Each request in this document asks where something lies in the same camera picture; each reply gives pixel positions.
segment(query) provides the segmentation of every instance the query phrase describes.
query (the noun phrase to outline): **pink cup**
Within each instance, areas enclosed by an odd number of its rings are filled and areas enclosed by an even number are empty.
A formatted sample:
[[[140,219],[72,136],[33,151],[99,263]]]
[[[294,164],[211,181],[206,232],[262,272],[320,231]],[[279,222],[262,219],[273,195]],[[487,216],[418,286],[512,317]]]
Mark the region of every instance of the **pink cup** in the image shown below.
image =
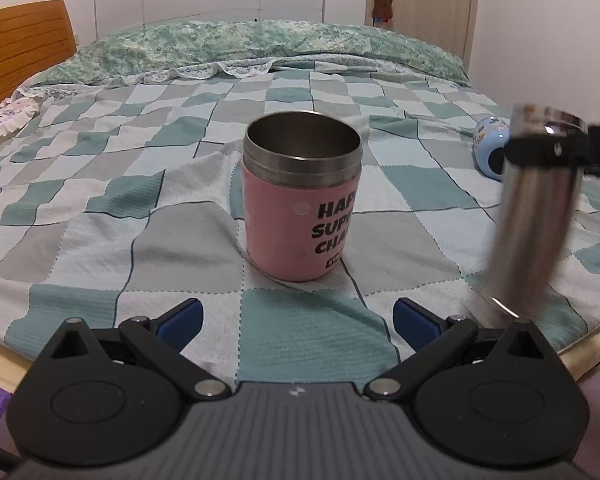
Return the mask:
[[[361,161],[358,133],[314,112],[281,112],[248,127],[244,219],[260,270],[290,282],[329,272],[342,254]]]

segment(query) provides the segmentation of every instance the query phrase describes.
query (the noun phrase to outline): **pink cup body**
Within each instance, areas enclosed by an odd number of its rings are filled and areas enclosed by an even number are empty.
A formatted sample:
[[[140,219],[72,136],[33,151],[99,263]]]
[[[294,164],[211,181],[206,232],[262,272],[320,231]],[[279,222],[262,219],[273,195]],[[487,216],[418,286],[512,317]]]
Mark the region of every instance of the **pink cup body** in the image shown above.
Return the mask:
[[[329,272],[342,254],[359,179],[295,189],[266,182],[242,164],[247,250],[254,265],[288,282]]]

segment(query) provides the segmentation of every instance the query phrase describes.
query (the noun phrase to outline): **metal screw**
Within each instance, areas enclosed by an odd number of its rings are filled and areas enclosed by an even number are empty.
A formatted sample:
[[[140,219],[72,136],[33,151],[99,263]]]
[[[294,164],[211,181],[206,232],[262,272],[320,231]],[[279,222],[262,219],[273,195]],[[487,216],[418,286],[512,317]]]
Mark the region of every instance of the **metal screw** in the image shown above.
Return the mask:
[[[400,391],[400,383],[395,379],[380,377],[369,383],[369,389],[376,395],[393,395]]]
[[[217,379],[204,379],[193,387],[195,392],[205,397],[216,397],[224,392],[226,385]]]

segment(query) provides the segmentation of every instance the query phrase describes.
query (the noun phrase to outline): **bed sheet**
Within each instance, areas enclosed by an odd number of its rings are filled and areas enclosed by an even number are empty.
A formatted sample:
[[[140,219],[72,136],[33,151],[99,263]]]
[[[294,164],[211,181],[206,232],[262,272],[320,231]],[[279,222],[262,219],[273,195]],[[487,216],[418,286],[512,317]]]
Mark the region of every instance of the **bed sheet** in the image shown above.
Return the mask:
[[[184,355],[232,384],[362,384],[410,355],[395,300],[456,314],[486,263],[500,184],[475,170],[470,129],[506,111],[421,73],[317,68],[47,100],[0,147],[0,342],[34,357],[67,317],[110,327],[195,296],[205,323]],[[246,125],[289,109],[343,118],[365,149],[343,260],[303,284],[248,261],[237,171]],[[537,320],[557,350],[600,325],[589,180],[576,220]]]

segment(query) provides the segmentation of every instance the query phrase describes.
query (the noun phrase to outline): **white dot on cup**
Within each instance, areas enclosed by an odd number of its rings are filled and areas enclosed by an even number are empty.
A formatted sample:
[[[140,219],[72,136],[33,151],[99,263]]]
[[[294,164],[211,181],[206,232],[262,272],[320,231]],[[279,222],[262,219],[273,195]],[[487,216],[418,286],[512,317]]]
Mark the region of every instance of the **white dot on cup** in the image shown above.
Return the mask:
[[[294,214],[298,216],[305,216],[309,214],[309,211],[311,211],[311,206],[305,202],[298,202],[297,204],[294,204],[293,210]]]

